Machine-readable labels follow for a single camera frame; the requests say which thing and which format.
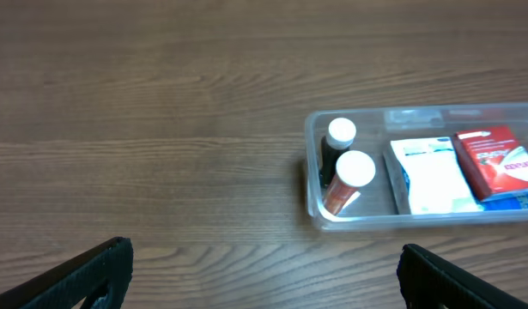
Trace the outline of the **orange bottle white cap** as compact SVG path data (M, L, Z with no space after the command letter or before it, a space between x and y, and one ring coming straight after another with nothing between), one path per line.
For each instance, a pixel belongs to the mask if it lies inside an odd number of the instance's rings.
M358 150L350 150L342 154L336 163L336 173L329 184L325 197L325 209L332 215L337 215L348 200L361 187L368 185L376 174L373 159Z

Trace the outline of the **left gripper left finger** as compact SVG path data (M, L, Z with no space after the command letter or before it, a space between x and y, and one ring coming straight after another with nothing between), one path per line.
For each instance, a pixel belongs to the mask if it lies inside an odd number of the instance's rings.
M0 308L120 308L133 258L130 239L111 238L0 294Z

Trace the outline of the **dark bottle white cap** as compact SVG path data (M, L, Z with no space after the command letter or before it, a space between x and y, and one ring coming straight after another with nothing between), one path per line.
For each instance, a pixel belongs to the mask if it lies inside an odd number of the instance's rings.
M336 173L337 159L347 152L356 136L355 124L347 118L335 118L328 127L325 136L321 139L320 153L320 184L326 188Z

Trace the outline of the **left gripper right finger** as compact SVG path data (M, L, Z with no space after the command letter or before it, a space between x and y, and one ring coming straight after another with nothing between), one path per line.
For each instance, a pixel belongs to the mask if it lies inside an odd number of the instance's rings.
M397 277L409 309L528 309L528 303L416 244L403 247Z

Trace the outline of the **clear plastic container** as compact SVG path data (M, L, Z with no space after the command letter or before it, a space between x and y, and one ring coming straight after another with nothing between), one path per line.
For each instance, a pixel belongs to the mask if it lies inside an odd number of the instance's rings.
M320 143L329 123L347 118L356 126L350 150L369 155L376 166L373 180L361 187L337 215L324 206L326 188L320 184ZM528 209L438 215L398 213L384 151L390 141L448 136L456 132L507 125L528 151L528 103L454 106L406 106L318 111L305 122L306 204L314 223L327 231L438 227L528 221Z

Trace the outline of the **white packet box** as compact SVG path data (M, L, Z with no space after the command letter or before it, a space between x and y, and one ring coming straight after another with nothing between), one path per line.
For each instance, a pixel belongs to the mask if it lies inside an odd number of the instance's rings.
M448 136L390 141L384 151L398 213L481 212Z

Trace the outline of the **red packet box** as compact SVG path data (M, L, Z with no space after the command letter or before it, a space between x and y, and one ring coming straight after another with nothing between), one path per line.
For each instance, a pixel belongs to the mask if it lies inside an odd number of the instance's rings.
M528 194L528 151L509 126L458 131L452 144L478 201Z

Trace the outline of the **blue packet box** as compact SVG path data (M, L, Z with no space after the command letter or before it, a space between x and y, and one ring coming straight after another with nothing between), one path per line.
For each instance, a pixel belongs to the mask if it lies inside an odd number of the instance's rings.
M528 209L528 194L480 202L479 204L486 211Z

